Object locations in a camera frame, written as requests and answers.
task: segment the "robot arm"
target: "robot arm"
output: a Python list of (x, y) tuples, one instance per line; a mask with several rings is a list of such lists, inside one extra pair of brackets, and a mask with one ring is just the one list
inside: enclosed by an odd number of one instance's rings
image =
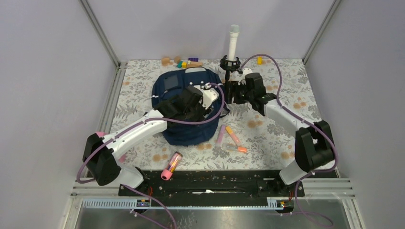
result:
[[(229, 81), (226, 97), (236, 104), (249, 102), (261, 115), (273, 119), (295, 137), (295, 160), (282, 169), (275, 179), (277, 188), (285, 187), (308, 172), (334, 160), (330, 144), (314, 128), (290, 115), (277, 103), (276, 95), (267, 93), (259, 73), (243, 69), (245, 81)], [(332, 141), (329, 124), (325, 121), (312, 122)]]
[(213, 101), (219, 94), (210, 85), (187, 87), (180, 95), (156, 105), (149, 113), (123, 129), (108, 135), (93, 134), (87, 139), (83, 162), (100, 146), (98, 153), (86, 165), (100, 186), (112, 181), (136, 188), (143, 175), (134, 167), (120, 163), (119, 159), (139, 142), (175, 125), (165, 120), (147, 121), (151, 118), (202, 121), (210, 113)]

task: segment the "white tube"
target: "white tube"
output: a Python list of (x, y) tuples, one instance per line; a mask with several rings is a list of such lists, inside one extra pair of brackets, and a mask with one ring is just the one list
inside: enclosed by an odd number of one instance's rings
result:
[(228, 60), (234, 61), (235, 59), (235, 51), (236, 51), (236, 41), (238, 40), (239, 36), (239, 25), (231, 25), (231, 30), (229, 31), (229, 52), (228, 52)]

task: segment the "table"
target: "table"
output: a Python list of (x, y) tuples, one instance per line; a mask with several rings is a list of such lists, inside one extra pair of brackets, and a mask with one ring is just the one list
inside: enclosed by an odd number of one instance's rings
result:
[[(224, 71), (219, 60), (200, 60), (203, 67), (218, 73), (224, 82)], [(278, 59), (283, 84), (280, 99), (297, 114), (312, 120), (320, 120), (308, 76), (301, 59)], [(279, 87), (277, 68), (269, 59), (257, 65), (253, 59), (246, 67), (259, 72), (267, 92), (276, 93)], [(128, 62), (122, 83), (111, 131), (117, 131), (138, 120), (152, 109), (151, 90), (155, 80), (163, 73), (178, 70), (175, 64), (162, 66), (160, 60), (134, 60)], [(231, 80), (241, 80), (240, 74), (232, 73)], [(283, 169), (294, 160), (294, 138), (273, 120), (263, 117), (249, 104), (230, 104), (230, 114), (220, 119), (217, 132), (208, 141), (197, 146), (171, 146), (162, 134), (156, 134), (129, 150), (121, 161), (141, 169), (161, 170), (175, 151), (183, 154), (183, 160), (176, 169), (220, 170), (220, 169)], [(242, 145), (248, 148), (246, 154), (216, 148), (215, 141), (221, 125), (229, 125)], [(225, 133), (223, 143), (232, 143)]]

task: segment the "orange marker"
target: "orange marker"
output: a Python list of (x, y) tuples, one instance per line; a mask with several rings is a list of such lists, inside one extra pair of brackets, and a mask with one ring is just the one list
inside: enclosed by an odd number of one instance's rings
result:
[(241, 147), (241, 146), (235, 146), (235, 145), (228, 144), (228, 143), (222, 144), (222, 149), (238, 151), (241, 153), (247, 153), (247, 148)]
[(242, 143), (240, 142), (239, 138), (235, 135), (234, 131), (229, 127), (226, 126), (225, 130), (228, 132), (229, 136), (231, 136), (232, 140), (235, 142), (237, 146), (241, 146)]

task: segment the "clear tube with pink cap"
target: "clear tube with pink cap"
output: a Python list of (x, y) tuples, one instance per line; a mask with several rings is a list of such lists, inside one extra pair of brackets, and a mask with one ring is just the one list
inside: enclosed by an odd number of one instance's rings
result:
[(166, 169), (163, 170), (160, 177), (164, 180), (169, 180), (170, 177), (173, 175), (173, 172), (176, 169), (177, 165), (182, 159), (183, 155), (176, 151), (174, 155), (171, 157), (169, 164), (167, 165)]

